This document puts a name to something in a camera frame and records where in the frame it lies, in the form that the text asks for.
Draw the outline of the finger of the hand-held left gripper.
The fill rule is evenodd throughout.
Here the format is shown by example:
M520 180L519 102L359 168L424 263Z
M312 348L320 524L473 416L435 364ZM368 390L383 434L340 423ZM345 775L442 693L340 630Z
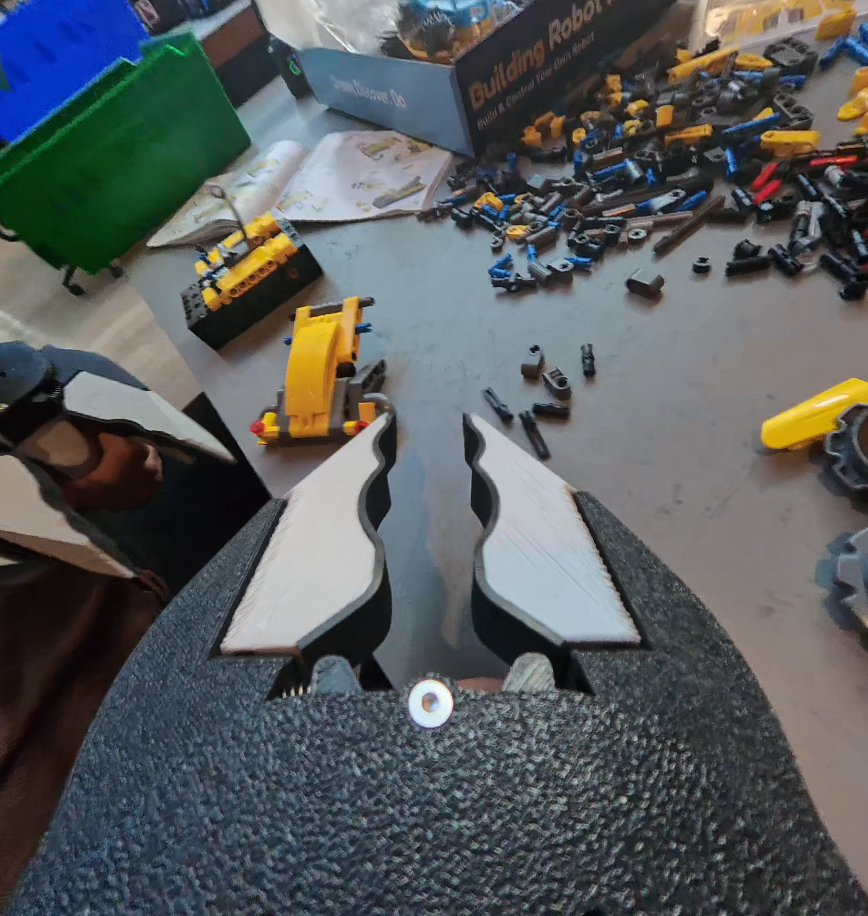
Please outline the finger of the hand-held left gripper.
M43 347L51 365L54 393L36 394L42 408L28 420L19 455L66 476L86 476L103 459L102 433L140 441L191 460L208 455L234 464L235 457L215 435L112 360L86 351Z
M88 573L139 575L114 541L67 505L49 475L13 455L0 456L0 542Z

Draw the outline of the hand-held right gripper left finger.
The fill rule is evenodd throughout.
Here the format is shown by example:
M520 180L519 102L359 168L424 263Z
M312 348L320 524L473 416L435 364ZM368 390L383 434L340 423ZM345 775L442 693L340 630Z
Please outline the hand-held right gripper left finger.
M397 421L384 411L283 497L220 639L224 657L370 658L392 624L379 534Z

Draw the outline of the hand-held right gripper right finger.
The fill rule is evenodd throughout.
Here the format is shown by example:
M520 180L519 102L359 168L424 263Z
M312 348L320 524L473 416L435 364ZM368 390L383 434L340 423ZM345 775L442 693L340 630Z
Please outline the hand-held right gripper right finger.
M572 485L476 413L463 415L474 628L491 650L638 647L642 635Z

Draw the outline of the pile of building pieces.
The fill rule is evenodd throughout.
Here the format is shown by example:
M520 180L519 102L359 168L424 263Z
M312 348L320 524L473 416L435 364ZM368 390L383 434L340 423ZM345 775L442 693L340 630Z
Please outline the pile of building pieces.
M713 223L785 223L784 240L745 238L728 280L810 269L847 302L868 292L868 19L852 6L762 53L718 40L606 70L587 106L549 112L515 145L494 145L416 214L485 230L487 274L507 294L559 288L619 249L657 261Z

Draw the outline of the person's left hand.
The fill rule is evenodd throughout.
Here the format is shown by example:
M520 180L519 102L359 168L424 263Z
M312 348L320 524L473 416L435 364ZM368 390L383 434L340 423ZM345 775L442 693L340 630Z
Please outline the person's left hand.
M160 453L146 441L97 434L100 460L92 471L62 488L76 512L141 510L163 485Z

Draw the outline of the black battery box yellow beams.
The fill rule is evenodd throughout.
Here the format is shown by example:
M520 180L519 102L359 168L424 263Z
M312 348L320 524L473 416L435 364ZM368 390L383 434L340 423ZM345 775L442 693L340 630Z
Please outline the black battery box yellow beams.
M243 223L228 192L208 185L227 204L234 233L211 248L196 246L196 280L181 292L187 329L219 351L323 277L306 242L277 210Z

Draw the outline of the yellow toy vehicle assembly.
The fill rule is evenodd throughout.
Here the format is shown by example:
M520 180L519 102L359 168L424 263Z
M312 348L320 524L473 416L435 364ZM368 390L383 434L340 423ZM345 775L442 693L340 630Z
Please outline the yellow toy vehicle assembly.
M372 330L364 311L372 297L297 309L285 339L289 358L274 405L251 423L264 448L348 441L381 416L394 416L382 393L385 360L359 366L361 338Z

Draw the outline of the green plastic bin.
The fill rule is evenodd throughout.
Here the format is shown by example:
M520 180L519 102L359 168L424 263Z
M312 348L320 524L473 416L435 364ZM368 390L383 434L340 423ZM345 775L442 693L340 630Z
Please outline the green plastic bin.
M147 40L0 150L0 223L51 268L94 275L249 146L195 34Z

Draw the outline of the yellow panel piece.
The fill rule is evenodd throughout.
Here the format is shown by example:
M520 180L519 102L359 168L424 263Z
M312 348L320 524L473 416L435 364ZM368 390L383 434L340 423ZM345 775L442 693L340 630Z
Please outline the yellow panel piece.
M850 378L768 418L760 429L767 452L791 452L824 441L851 406L868 404L868 382Z

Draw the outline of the instruction booklet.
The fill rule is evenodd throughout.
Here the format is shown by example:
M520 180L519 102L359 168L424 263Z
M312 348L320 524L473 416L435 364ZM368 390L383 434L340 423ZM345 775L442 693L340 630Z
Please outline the instruction booklet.
M428 207L453 155L394 131L326 135L309 150L281 140L207 179L146 242L148 248L217 241L266 212L289 223L355 223Z

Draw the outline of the blue plastic bin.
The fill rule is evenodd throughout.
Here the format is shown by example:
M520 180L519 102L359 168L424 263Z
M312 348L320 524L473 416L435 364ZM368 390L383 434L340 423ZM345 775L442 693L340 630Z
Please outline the blue plastic bin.
M0 21L0 144L15 141L120 61L148 34L125 1L27 2Z

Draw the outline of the small black cup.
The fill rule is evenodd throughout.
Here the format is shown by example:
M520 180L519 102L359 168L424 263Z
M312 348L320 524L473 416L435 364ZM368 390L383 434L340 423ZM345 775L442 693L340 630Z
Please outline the small black cup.
M278 38L270 37L268 53L295 99L300 100L313 96L313 90L305 75L299 53L291 45Z

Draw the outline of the blue cardboard kit box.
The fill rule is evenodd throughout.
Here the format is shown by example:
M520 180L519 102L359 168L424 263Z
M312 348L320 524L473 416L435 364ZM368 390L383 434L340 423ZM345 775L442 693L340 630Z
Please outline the blue cardboard kit box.
M514 138L611 64L667 54L694 2L536 1L451 64L298 51L314 97L370 124L456 153Z

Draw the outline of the clear bag blue yellow parts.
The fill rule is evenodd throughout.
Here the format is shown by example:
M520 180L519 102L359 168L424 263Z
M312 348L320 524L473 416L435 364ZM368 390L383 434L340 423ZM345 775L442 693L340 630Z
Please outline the clear bag blue yellow parts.
M399 1L378 51L388 58L451 64L529 6L528 1Z

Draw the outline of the yellow grey sticker sheet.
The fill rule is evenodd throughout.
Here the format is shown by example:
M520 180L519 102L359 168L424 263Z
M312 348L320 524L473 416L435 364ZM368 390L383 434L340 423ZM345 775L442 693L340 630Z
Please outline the yellow grey sticker sheet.
M702 35L722 41L747 38L783 27L807 28L829 13L856 9L843 1L708 1L701 6Z

